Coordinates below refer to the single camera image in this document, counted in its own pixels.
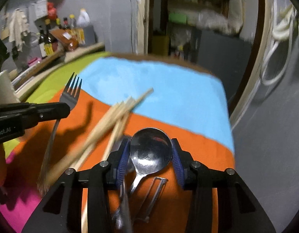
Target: towel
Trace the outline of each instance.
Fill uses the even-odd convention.
[[[11,21],[9,23],[9,42],[16,42],[18,51],[22,51],[24,41],[23,36],[27,36],[29,33],[29,23],[24,11],[15,9]]]

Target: plastic bottle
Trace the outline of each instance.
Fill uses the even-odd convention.
[[[75,16],[73,14],[70,15],[70,27],[71,27],[71,29],[76,28],[76,19],[75,19]]]
[[[77,26],[83,28],[83,27],[87,27],[89,24],[90,24],[89,15],[87,14],[85,9],[81,9],[81,12],[77,20]]]
[[[95,30],[85,9],[81,9],[77,20],[78,42],[80,46],[90,46],[96,43]]]

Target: chopsticks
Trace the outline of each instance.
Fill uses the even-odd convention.
[[[127,124],[130,111],[143,101],[149,94],[153,92],[153,88],[147,90],[137,100],[134,100],[131,96],[121,103],[116,103],[110,107],[105,115],[96,124],[93,130],[90,132],[87,140],[82,146],[78,146],[75,150],[68,153],[62,158],[48,173],[45,183],[51,186],[60,175],[69,167],[72,167],[78,171],[85,163],[87,158],[95,150],[97,142],[112,128],[112,134],[101,161],[107,160],[114,143],[123,135],[125,126]],[[87,202],[85,209],[82,213],[82,233],[88,232],[88,219],[87,219]]]
[[[112,134],[111,134],[111,137],[110,137],[110,140],[109,140],[109,143],[104,151],[104,154],[101,158],[100,161],[105,161],[108,159],[109,157],[109,154],[113,148],[113,145],[114,143],[119,139],[121,138],[121,136],[123,135],[123,131],[125,129],[125,126],[127,124],[127,120],[129,118],[129,114],[130,112],[126,112],[125,115],[123,116],[122,119],[120,120],[117,120],[114,128],[113,128],[113,131],[112,131]],[[82,212],[82,233],[88,233],[88,217],[87,217],[87,209],[88,209],[88,200],[86,200],[86,204],[85,204],[85,207],[84,207],[84,210]]]
[[[45,183],[48,186],[51,186],[71,165],[80,167],[95,149],[95,144],[117,123],[117,121],[121,120],[123,117],[128,118],[127,113],[129,113],[136,105],[143,101],[152,92],[153,89],[151,88],[141,95],[137,100],[133,100],[132,97],[129,97],[125,103],[117,103],[113,105],[93,128],[85,143],[81,146],[78,146],[75,150],[69,152],[56,165],[53,166],[46,176]]]

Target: orange cloth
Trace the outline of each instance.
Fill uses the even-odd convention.
[[[59,101],[61,92],[51,100]],[[109,106],[92,98],[82,91],[78,104],[71,111],[68,118],[61,120],[54,140],[51,165],[57,163],[67,151],[72,150],[77,144],[83,143],[90,131],[109,109]],[[32,188],[36,188],[36,182],[43,160],[43,155],[47,146],[50,132],[54,121],[40,123],[28,136],[28,140],[20,143],[15,149],[15,158],[9,165],[9,171],[18,171]],[[170,138],[177,138],[182,149],[189,151],[194,158],[209,168],[225,170],[234,167],[232,153],[221,144],[207,139],[202,135],[194,134],[179,127],[171,126],[150,118],[131,114],[125,134],[133,135],[138,130],[145,127],[156,127],[163,130]],[[104,149],[108,143],[108,134],[99,142],[96,150],[86,161],[82,170],[89,169],[100,162]],[[182,191],[178,186],[172,164],[169,164],[163,171],[154,176],[165,177],[169,181],[163,191],[162,196],[156,203],[149,223],[136,221],[134,224],[135,232],[178,232],[184,233],[191,192]],[[129,175],[127,184],[132,183],[133,176]],[[131,216],[137,210],[138,205],[147,193],[152,177],[145,180],[136,190],[131,199]],[[118,206],[118,195],[115,191],[109,192],[110,208],[114,211]],[[217,232],[217,196],[214,190],[214,209],[213,209],[213,232]]]

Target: wooden chopstick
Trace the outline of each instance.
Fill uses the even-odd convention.
[[[131,100],[130,98],[127,100],[127,102],[125,104],[130,104]],[[114,111],[110,111],[110,113],[108,115],[104,115],[103,118],[105,120],[109,120],[109,118],[111,118],[112,114],[114,113]],[[118,130],[119,128],[121,128],[121,123],[122,121],[120,119],[117,120],[116,124],[115,124],[115,127],[113,129],[113,132],[112,132],[112,135],[111,135],[111,138],[110,138],[110,141],[108,143],[108,146],[106,147],[105,149],[105,152],[104,154],[106,154],[107,151],[110,151],[112,150],[112,147],[113,147],[113,143],[111,143],[111,140],[114,140],[112,138],[112,136],[114,136],[114,132],[118,133]],[[95,141],[95,143],[92,143],[86,150],[85,152],[82,154],[82,156],[79,158],[79,160],[76,161],[76,163],[72,164],[70,167],[71,168],[74,168],[76,171],[79,170],[79,168],[85,163],[85,161],[87,160],[87,158],[90,156],[90,154],[94,151],[94,149],[96,148],[96,143],[97,141]]]
[[[127,101],[126,104],[133,105],[134,103],[135,103],[135,101],[133,100],[133,101],[131,101],[131,103],[129,103]],[[123,131],[127,124],[129,115],[130,115],[130,112],[126,112],[122,119],[117,120],[117,122],[114,126],[114,129],[112,131],[109,143],[104,151],[101,161],[105,161],[108,159],[114,143],[117,141],[117,139],[121,138],[121,136],[123,135]],[[87,217],[88,210],[87,209],[88,209],[88,200],[86,200],[86,204],[85,204],[84,210],[82,212],[82,233],[88,233],[88,217]]]
[[[122,118],[126,112],[130,112],[137,104],[144,100],[153,91],[153,88],[147,90],[143,95],[140,96],[140,98],[135,101],[134,104],[131,104],[130,106],[119,106],[119,109],[117,110],[114,118],[112,117],[110,118],[110,120],[105,120],[102,118],[98,123],[100,125],[97,125],[95,127],[95,130],[90,133],[83,146],[79,146],[77,149],[67,154],[49,171],[45,183],[51,186],[74,161],[82,156],[85,150],[94,141],[98,141],[101,137],[103,137],[115,125],[116,121],[119,118]]]

